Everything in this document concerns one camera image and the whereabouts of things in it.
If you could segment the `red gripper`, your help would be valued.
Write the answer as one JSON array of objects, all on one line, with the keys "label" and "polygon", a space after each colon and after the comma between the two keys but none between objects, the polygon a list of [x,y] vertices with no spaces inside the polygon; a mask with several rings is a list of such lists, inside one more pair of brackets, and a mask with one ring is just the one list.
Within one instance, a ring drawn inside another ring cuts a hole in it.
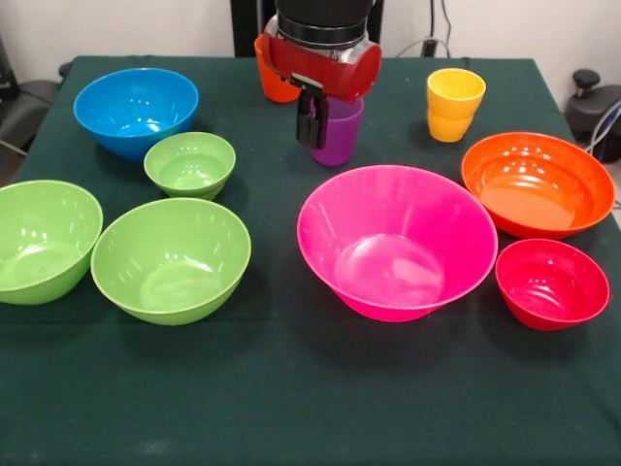
[{"label": "red gripper", "polygon": [[[312,85],[329,96],[353,102],[373,87],[382,60],[378,44],[365,38],[347,50],[312,50],[263,33],[262,52],[267,66],[295,85]],[[312,149],[325,147],[327,97],[312,96],[303,88],[297,107],[297,139]]]}]

